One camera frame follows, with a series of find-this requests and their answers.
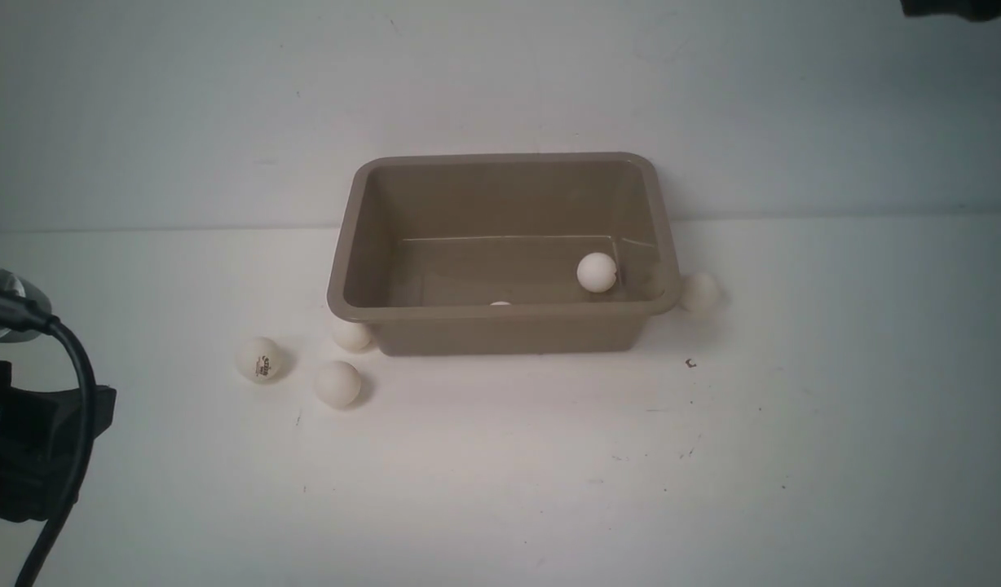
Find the black clamp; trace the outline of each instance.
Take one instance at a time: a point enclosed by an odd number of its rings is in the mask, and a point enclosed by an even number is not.
[[[112,424],[116,390],[94,394],[94,434]],[[65,476],[76,453],[80,391],[16,390],[11,364],[0,361],[0,518],[21,523],[47,520],[59,506]]]

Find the white table surface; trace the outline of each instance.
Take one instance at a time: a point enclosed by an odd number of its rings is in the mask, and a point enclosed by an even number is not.
[[[43,585],[1001,585],[1001,216],[675,223],[632,353],[349,358],[335,230],[0,234],[119,390]],[[268,336],[269,387],[233,371]],[[72,387],[54,342],[16,386]],[[696,368],[688,368],[692,360]],[[39,524],[0,521],[0,585]]]

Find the plastic tub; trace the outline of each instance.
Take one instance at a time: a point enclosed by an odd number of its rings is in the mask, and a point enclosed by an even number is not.
[[[605,294],[577,281],[595,251],[619,266]],[[355,173],[327,303],[393,357],[589,353],[631,349],[680,287],[642,156],[403,156]]]

